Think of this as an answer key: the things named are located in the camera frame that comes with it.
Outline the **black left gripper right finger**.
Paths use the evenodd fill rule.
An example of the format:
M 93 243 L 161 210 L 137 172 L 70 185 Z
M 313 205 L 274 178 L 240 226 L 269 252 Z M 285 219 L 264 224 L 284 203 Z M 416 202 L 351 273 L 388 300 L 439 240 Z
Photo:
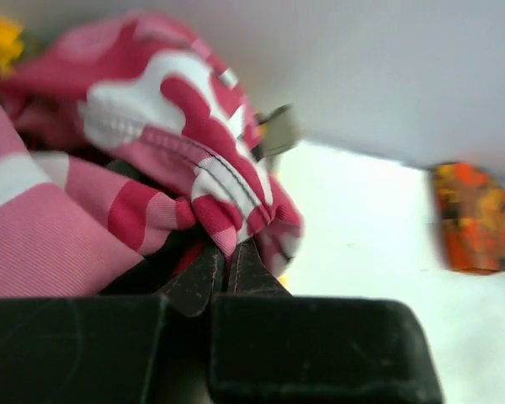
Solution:
M 210 305 L 216 403 L 440 403 L 428 341 L 396 300 L 293 296 L 253 242 Z

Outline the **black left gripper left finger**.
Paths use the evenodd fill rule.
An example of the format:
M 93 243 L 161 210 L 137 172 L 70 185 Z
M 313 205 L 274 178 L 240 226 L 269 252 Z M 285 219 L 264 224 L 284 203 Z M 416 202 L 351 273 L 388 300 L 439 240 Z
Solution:
M 208 403 L 212 246 L 149 295 L 0 299 L 0 403 Z

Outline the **pink camouflage trousers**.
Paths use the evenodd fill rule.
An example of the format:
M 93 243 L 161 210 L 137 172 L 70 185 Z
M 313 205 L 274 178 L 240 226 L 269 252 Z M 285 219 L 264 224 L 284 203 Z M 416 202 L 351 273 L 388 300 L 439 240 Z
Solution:
M 231 68 L 164 13 L 47 47 L 0 18 L 0 298 L 130 293 L 134 269 L 153 288 L 208 242 L 281 275 L 303 221 L 261 143 Z

